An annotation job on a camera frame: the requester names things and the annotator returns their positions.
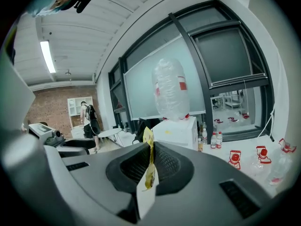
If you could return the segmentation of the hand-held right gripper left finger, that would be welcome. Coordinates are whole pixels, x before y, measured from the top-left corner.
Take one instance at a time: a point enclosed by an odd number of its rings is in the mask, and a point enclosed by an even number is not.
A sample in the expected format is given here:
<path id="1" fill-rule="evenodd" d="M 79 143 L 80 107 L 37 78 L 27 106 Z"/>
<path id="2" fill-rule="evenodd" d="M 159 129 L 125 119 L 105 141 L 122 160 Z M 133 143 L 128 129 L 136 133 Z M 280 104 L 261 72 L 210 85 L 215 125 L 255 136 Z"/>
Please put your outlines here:
<path id="1" fill-rule="evenodd" d="M 116 189 L 107 177 L 108 166 L 122 156 L 136 155 L 145 144 L 135 144 L 93 155 L 61 158 L 57 149 L 45 146 L 55 185 L 68 212 L 58 216 L 64 226 L 151 226 L 152 215 L 138 219 L 134 193 Z"/>

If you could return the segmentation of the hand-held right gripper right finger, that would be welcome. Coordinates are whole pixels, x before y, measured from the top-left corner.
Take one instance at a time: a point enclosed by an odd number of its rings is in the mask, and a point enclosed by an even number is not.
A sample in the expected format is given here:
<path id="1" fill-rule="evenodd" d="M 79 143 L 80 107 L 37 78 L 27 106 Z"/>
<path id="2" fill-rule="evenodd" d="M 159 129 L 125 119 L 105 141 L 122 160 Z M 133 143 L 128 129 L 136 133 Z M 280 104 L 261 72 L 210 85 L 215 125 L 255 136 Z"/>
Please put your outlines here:
<path id="1" fill-rule="evenodd" d="M 180 164 L 156 187 L 148 226 L 256 225 L 271 197 L 254 180 L 224 160 L 167 143 L 155 143 Z"/>

